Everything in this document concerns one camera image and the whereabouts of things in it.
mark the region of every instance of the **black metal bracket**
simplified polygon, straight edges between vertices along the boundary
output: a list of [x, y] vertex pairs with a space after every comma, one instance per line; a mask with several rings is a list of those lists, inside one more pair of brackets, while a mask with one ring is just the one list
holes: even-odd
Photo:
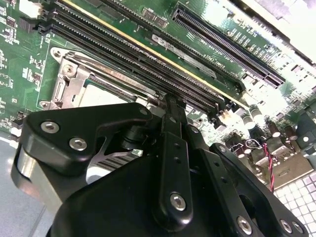
[[[49, 237], [308, 236], [227, 147], [206, 145], [184, 107], [167, 95], [162, 118], [137, 103], [30, 114], [12, 179], [60, 207]], [[86, 185], [93, 158], [135, 148], [143, 157]]]

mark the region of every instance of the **silver screw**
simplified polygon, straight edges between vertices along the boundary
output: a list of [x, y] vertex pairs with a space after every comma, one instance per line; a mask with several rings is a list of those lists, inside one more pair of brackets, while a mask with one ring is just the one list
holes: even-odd
[[226, 149], [223, 146], [219, 146], [219, 149], [221, 149], [222, 152], [226, 152]]
[[144, 110], [144, 109], [140, 109], [139, 111], [140, 111], [143, 115], [147, 115], [147, 114], [148, 114], [147, 111]]
[[238, 222], [239, 227], [242, 229], [242, 231], [245, 232], [246, 235], [251, 235], [252, 233], [251, 225], [247, 222], [245, 218], [243, 218], [242, 216], [238, 216], [237, 222]]
[[174, 117], [170, 117], [170, 120], [173, 121], [173, 122], [177, 122]]
[[286, 232], [292, 233], [292, 228], [290, 227], [290, 225], [286, 221], [280, 220], [280, 222], [281, 222], [283, 228], [286, 230]]
[[194, 133], [198, 133], [198, 129], [197, 129], [196, 127], [191, 126], [191, 130], [192, 130]]
[[59, 51], [54, 50], [53, 54], [56, 58], [59, 58], [61, 56], [61, 53]]
[[179, 194], [171, 194], [170, 202], [178, 211], [184, 211], [184, 209], [186, 209], [186, 201], [184, 201], [183, 197]]
[[59, 125], [52, 121], [42, 122], [40, 127], [44, 132], [47, 133], [56, 133], [59, 131]]
[[72, 65], [66, 64], [63, 67], [63, 74], [68, 77], [73, 77], [76, 74], [76, 71]]
[[299, 233], [304, 233], [304, 231], [303, 231], [303, 229], [302, 229], [302, 227], [300, 227], [300, 225], [299, 224], [297, 224], [296, 222], [292, 222], [292, 224], [293, 224], [293, 226], [297, 229], [297, 231], [299, 232]]
[[87, 148], [87, 143], [79, 137], [74, 137], [70, 139], [69, 146], [76, 151], [83, 151]]

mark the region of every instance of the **motherboard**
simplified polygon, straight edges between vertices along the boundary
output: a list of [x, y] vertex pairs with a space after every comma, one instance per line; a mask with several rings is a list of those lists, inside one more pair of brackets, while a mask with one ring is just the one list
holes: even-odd
[[208, 145], [280, 187], [312, 171], [297, 126], [315, 92], [315, 65], [228, 0], [0, 0], [0, 129], [13, 145], [34, 111], [138, 102], [159, 114], [172, 93]]

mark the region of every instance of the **gold contact strip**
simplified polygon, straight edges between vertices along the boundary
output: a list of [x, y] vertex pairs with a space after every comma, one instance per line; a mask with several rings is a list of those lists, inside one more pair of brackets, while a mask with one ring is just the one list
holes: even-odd
[[168, 62], [169, 64], [173, 65], [174, 67], [178, 68], [179, 70], [185, 72], [186, 74], [189, 74], [190, 76], [194, 77], [195, 79], [199, 80], [200, 82], [202, 82], [203, 84], [209, 86], [210, 88], [212, 88], [213, 90], [217, 91], [218, 93], [226, 96], [228, 99], [232, 100], [233, 102], [235, 102], [236, 104], [242, 106], [244, 109], [248, 109], [249, 108], [247, 106], [245, 106], [243, 103], [239, 102], [238, 100], [234, 99], [233, 97], [231, 97], [230, 95], [222, 92], [221, 90], [217, 89], [216, 87], [212, 86], [211, 84], [209, 84], [208, 82], [206, 82], [205, 80], [197, 77], [196, 75], [194, 75], [193, 73], [189, 72], [188, 70], [186, 70], [185, 68], [179, 66], [178, 64], [175, 64], [174, 62], [172, 62], [170, 59], [162, 56], [160, 53], [157, 53], [156, 51], [154, 51], [153, 49], [147, 47], [146, 45], [142, 44], [141, 42], [135, 40], [134, 38], [132, 38], [131, 36], [125, 34], [124, 32], [120, 31], [119, 29], [113, 27], [112, 25], [108, 24], [107, 22], [101, 20], [100, 18], [92, 15], [90, 12], [84, 10], [83, 8], [77, 6], [76, 4], [74, 4], [73, 2], [69, 1], [69, 0], [61, 0], [67, 4], [69, 4], [70, 6], [72, 6], [73, 8], [77, 9], [78, 11], [82, 12], [83, 14], [91, 17], [92, 19], [98, 21], [99, 23], [101, 23], [102, 25], [106, 26], [107, 28], [110, 28], [111, 30], [115, 31], [116, 33], [120, 34], [121, 36], [129, 39], [130, 41], [134, 42], [135, 44], [139, 45], [140, 47], [146, 49], [147, 51], [149, 51], [150, 53], [156, 55], [157, 57], [161, 58], [162, 60]]

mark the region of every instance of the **red wire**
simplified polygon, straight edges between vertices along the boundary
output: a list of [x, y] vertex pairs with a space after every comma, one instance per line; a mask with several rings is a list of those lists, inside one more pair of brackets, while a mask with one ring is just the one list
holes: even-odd
[[275, 176], [273, 175], [273, 160], [272, 160], [272, 156], [270, 155], [270, 153], [268, 152], [267, 149], [267, 144], [263, 144], [263, 148], [265, 151], [266, 156], [268, 157], [268, 161], [269, 161], [269, 170], [270, 170], [270, 189], [271, 192], [273, 193], [275, 188], [274, 188], [274, 183], [275, 183]]

